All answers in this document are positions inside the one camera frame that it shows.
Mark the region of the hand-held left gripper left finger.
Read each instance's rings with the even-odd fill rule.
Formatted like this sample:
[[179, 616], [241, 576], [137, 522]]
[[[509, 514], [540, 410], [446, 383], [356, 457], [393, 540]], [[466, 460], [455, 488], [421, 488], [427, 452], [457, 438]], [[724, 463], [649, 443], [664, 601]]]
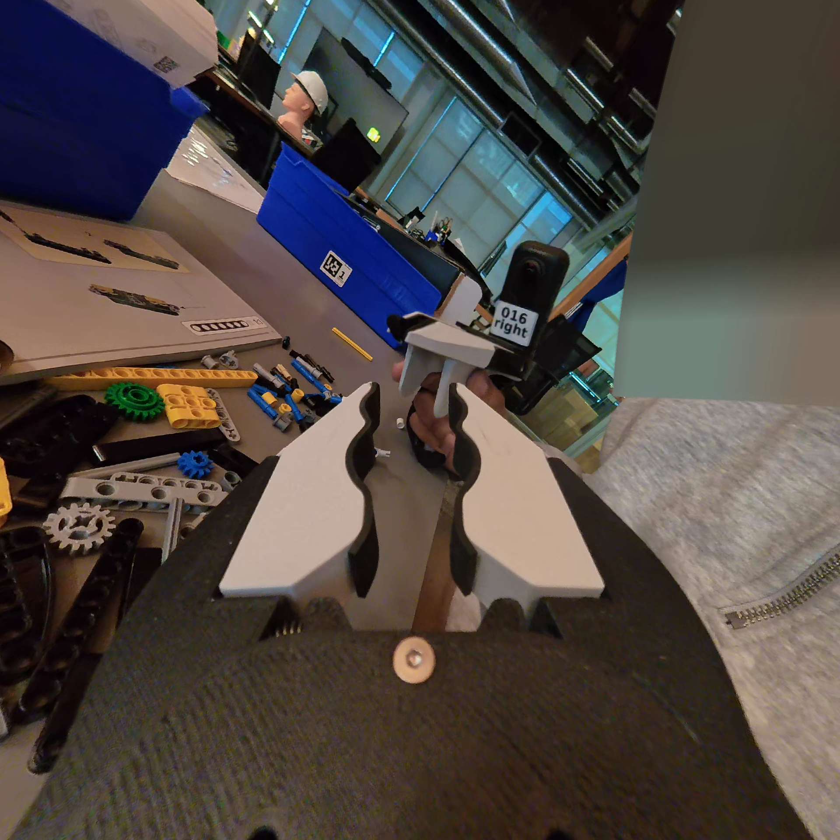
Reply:
[[222, 595], [368, 595], [379, 543], [364, 481], [380, 418], [380, 386], [364, 383], [279, 452], [220, 581]]

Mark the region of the thin light grey lego beam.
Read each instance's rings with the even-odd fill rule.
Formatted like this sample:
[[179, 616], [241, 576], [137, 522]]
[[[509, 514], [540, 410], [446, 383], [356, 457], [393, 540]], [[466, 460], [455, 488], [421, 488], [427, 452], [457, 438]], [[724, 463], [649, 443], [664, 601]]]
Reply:
[[222, 396], [214, 388], [207, 387], [206, 393], [208, 398], [215, 403], [215, 411], [220, 421], [219, 429], [231, 444], [238, 444], [241, 441], [241, 435], [224, 404]]

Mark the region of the scattered blue lego pins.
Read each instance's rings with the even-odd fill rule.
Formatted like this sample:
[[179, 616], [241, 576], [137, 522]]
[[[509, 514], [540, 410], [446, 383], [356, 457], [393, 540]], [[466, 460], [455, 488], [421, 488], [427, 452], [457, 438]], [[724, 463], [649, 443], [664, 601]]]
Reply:
[[[293, 424], [301, 432], [313, 426], [318, 419], [324, 417], [334, 407], [339, 405], [343, 396], [333, 389], [332, 375], [313, 359], [296, 351], [290, 354], [289, 365], [276, 364], [267, 369], [259, 363], [253, 363], [253, 372], [257, 373], [256, 383], [273, 391], [276, 401], [268, 404], [249, 393], [249, 399], [271, 421], [274, 428], [286, 432]], [[289, 391], [300, 388], [304, 391], [304, 398], [300, 404], [294, 405], [289, 401]]]

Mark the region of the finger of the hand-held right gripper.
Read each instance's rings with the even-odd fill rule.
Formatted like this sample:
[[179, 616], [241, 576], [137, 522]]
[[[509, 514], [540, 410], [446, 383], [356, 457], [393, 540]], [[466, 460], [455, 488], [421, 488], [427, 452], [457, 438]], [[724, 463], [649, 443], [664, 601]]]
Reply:
[[422, 312], [387, 317], [391, 335], [407, 347], [425, 350], [475, 368], [486, 369], [496, 352], [496, 345], [481, 335], [451, 325]]

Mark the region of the pile of black lego pieces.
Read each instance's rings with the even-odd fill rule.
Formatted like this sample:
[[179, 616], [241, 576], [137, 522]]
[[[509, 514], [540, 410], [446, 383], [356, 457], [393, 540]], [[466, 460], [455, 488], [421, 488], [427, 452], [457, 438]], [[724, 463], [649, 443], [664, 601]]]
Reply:
[[[195, 529], [208, 511], [182, 513], [181, 534]], [[119, 602], [117, 624], [128, 614], [143, 588], [162, 566], [161, 546], [168, 508], [164, 511], [108, 510], [116, 525], [97, 550], [97, 560], [66, 615], [58, 623], [45, 651], [13, 708], [12, 722], [44, 721], [28, 768], [33, 774], [51, 771], [63, 749], [101, 654], [90, 650], [102, 618]]]

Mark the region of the thin yellow lego axle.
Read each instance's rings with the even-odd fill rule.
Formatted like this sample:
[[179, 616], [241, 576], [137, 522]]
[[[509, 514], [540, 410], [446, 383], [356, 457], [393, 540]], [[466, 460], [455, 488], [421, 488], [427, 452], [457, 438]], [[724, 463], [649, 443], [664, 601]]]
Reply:
[[373, 356], [370, 353], [368, 353], [367, 350], [363, 349], [359, 344], [357, 344], [357, 342], [354, 342], [348, 335], [346, 335], [340, 329], [333, 327], [331, 332], [334, 336], [336, 336], [339, 340], [341, 340], [344, 344], [346, 344], [354, 352], [356, 352], [360, 357], [369, 362], [373, 361]]

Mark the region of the stacked cardboard boxes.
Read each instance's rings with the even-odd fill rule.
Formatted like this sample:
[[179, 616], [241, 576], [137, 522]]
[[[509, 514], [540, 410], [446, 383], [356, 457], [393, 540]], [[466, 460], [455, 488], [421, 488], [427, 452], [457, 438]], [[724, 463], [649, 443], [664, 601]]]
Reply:
[[521, 420], [543, 442], [565, 452], [585, 474], [597, 471], [614, 405], [593, 405], [571, 381], [551, 388]]

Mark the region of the mannequin head with hard hat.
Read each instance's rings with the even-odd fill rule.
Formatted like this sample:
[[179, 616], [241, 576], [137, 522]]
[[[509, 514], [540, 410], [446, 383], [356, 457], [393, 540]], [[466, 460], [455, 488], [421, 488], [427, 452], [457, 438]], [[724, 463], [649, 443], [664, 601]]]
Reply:
[[291, 77], [292, 83], [281, 101], [285, 110], [276, 123], [291, 138], [302, 141], [308, 122], [326, 112], [329, 94], [320, 75], [313, 70], [302, 70]]

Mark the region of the white cardboard box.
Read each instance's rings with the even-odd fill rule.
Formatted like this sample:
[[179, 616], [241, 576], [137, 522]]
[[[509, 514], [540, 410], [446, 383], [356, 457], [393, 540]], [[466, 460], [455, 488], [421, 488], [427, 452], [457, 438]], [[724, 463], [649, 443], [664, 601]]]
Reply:
[[196, 1], [52, 1], [173, 89], [217, 63], [212, 13]]

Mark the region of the wooden beam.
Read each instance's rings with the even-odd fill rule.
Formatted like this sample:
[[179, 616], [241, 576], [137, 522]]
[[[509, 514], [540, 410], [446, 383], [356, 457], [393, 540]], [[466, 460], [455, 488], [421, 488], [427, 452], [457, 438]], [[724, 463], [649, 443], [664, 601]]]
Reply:
[[585, 278], [569, 294], [567, 294], [558, 305], [551, 311], [549, 320], [559, 317], [566, 317], [580, 307], [583, 298], [594, 289], [616, 266], [627, 259], [634, 234], [626, 236], [611, 253], [604, 258], [598, 266], [595, 266]]

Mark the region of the green lego gear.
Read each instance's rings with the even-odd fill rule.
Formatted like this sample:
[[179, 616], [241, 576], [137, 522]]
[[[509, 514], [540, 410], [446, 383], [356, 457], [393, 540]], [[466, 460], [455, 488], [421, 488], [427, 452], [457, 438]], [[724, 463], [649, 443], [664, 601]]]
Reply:
[[150, 422], [165, 412], [165, 401], [156, 390], [132, 382], [110, 385], [104, 393], [104, 402], [135, 423]]

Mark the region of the long yellow lego beam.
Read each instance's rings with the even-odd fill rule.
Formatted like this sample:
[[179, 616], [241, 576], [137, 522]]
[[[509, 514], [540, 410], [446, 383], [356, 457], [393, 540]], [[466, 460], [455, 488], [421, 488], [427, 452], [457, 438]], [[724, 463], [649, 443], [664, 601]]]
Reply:
[[159, 385], [186, 385], [214, 389], [249, 388], [256, 383], [257, 373], [252, 371], [226, 371], [207, 369], [173, 369], [136, 366], [117, 366], [75, 374], [47, 377], [46, 385], [60, 392], [98, 392], [111, 385], [128, 382], [156, 389]]

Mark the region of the yellow lego block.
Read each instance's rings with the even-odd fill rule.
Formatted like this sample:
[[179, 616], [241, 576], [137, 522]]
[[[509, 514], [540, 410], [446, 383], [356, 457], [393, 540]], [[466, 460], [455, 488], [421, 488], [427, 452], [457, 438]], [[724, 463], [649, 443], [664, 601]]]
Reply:
[[215, 400], [202, 387], [159, 384], [156, 392], [163, 400], [166, 418], [175, 430], [217, 428], [222, 423]]

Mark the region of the large wall screen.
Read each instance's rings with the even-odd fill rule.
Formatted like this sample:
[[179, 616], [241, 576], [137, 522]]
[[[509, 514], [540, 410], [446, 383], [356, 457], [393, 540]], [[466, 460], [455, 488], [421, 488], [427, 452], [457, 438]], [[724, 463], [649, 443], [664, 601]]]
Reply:
[[330, 102], [329, 131], [352, 119], [379, 154], [403, 126], [407, 110], [322, 28], [309, 54], [308, 67], [324, 82]]

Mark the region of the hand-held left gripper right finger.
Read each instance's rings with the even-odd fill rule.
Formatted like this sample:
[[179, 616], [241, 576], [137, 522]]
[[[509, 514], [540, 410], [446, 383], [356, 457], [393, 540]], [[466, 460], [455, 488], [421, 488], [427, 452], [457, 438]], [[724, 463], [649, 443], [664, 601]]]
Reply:
[[541, 448], [466, 385], [449, 387], [455, 499], [450, 569], [479, 601], [592, 597], [604, 581]]

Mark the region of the cardboard sheet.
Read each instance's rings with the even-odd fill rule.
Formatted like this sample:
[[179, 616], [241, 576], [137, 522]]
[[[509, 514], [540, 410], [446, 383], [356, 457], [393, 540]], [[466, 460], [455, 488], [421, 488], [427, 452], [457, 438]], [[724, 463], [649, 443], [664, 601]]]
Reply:
[[450, 325], [468, 327], [477, 317], [476, 308], [482, 299], [483, 287], [472, 277], [460, 273], [434, 312], [437, 320]]

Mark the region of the black monitor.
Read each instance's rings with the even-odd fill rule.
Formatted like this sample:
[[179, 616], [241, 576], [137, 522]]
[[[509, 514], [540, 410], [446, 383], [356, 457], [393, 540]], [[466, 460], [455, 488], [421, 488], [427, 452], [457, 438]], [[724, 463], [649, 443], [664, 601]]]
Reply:
[[310, 162], [348, 193], [353, 193], [380, 165], [382, 157], [350, 118], [314, 152]]

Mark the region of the light grey lego gear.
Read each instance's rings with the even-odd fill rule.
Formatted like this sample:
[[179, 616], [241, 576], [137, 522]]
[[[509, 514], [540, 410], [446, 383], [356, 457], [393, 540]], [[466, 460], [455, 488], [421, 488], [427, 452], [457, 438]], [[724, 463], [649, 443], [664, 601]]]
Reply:
[[48, 515], [41, 527], [57, 551], [76, 557], [100, 550], [116, 521], [100, 506], [74, 502]]

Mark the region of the light grey lego axle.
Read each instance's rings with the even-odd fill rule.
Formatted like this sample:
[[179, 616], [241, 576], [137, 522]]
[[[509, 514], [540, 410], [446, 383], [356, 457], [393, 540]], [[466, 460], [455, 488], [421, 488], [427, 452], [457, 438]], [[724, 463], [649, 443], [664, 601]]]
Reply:
[[164, 538], [161, 546], [161, 563], [164, 563], [175, 550], [182, 526], [184, 500], [176, 497], [169, 505], [164, 526]]
[[154, 469], [174, 466], [181, 457], [180, 453], [158, 455], [150, 458], [141, 458], [117, 465], [100, 466], [94, 469], [87, 469], [72, 473], [68, 478], [101, 479], [110, 478], [116, 474], [142, 474]]

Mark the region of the blue jacket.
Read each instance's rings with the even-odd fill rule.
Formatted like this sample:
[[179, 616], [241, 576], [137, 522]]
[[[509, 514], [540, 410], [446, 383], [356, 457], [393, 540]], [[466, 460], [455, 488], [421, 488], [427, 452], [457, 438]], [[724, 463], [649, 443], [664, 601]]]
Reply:
[[582, 331], [585, 328], [585, 324], [598, 303], [623, 291], [626, 275], [627, 262], [622, 260], [583, 296], [581, 305], [573, 318], [574, 322], [578, 324], [577, 329]]

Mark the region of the lego instruction booklet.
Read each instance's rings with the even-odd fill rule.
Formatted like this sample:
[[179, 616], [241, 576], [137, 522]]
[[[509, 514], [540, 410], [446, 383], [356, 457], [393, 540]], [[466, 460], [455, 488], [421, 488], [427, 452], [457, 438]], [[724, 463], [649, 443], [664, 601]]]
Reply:
[[2, 201], [2, 385], [279, 340], [168, 234]]

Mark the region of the large blue plastic bin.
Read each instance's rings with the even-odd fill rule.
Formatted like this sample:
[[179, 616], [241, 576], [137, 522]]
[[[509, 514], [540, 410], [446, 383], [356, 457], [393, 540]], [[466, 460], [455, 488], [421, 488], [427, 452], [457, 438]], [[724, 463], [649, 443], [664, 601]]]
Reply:
[[2, 198], [130, 220], [207, 107], [49, 2], [1, 23]]

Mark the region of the blue bin with white tag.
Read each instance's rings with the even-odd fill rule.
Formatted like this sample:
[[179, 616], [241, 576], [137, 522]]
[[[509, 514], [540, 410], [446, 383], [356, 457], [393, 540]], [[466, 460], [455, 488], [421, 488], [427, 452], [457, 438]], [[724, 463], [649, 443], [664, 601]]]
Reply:
[[432, 315], [442, 295], [347, 199], [338, 183], [282, 143], [257, 223], [396, 349], [387, 318]]

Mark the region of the white paper sheet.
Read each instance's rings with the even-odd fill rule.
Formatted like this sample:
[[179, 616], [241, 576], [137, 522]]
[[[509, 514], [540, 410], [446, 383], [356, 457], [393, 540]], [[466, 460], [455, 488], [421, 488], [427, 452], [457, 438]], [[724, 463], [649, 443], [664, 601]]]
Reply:
[[180, 142], [167, 174], [189, 186], [257, 214], [264, 194], [243, 175], [196, 126]]

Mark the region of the grey zip sweatshirt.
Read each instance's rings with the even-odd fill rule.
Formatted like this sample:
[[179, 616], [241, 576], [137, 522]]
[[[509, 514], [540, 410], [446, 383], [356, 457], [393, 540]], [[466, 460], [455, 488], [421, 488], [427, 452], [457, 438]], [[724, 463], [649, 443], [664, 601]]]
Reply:
[[814, 838], [838, 838], [839, 409], [627, 398], [586, 478], [663, 561], [728, 668], [752, 734]]

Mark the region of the person's right hand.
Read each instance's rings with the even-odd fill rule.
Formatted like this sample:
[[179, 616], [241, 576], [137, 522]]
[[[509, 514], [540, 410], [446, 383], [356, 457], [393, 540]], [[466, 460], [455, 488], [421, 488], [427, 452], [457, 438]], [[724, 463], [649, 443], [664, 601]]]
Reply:
[[[413, 405], [406, 423], [411, 430], [409, 436], [412, 444], [418, 448], [418, 460], [423, 463], [428, 462], [431, 466], [438, 466], [440, 459], [443, 459], [443, 467], [451, 476], [457, 478], [459, 474], [454, 466], [455, 433], [449, 425], [447, 416], [437, 417], [434, 414], [439, 379], [439, 373], [432, 373], [423, 380], [413, 398]], [[486, 371], [472, 371], [466, 386], [494, 411], [505, 419], [508, 418], [504, 395]]]

